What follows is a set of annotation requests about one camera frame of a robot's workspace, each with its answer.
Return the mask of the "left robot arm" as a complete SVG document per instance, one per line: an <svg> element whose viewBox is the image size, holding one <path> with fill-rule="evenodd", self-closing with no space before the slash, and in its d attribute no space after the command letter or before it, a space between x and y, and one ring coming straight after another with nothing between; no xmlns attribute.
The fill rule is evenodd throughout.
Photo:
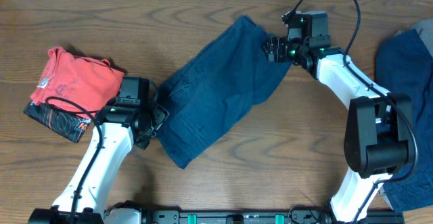
<svg viewBox="0 0 433 224"><path fill-rule="evenodd" d="M169 113L161 105L127 100L97 113L89 147L69 184L50 208L36 208L29 223L151 223L149 210L132 201L106 210L119 168L134 146L146 148Z"/></svg>

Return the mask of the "dark blue denim shorts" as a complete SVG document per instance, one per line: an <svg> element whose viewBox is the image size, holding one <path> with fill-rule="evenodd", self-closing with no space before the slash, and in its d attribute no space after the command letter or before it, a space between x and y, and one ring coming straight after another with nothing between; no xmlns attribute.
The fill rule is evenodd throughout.
<svg viewBox="0 0 433 224"><path fill-rule="evenodd" d="M261 45L268 34L240 16L158 88L169 117L157 132L166 153L184 169L269 99L290 63L269 62Z"/></svg>

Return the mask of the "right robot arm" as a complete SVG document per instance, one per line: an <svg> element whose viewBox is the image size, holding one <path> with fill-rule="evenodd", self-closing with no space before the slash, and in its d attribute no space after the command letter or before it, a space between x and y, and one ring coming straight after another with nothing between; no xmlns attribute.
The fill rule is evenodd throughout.
<svg viewBox="0 0 433 224"><path fill-rule="evenodd" d="M340 47L330 46L327 37L272 37L262 49L270 62L302 66L348 109L344 136L348 170L320 222L365 222L381 186L407 180L417 166L410 98L375 84Z"/></svg>

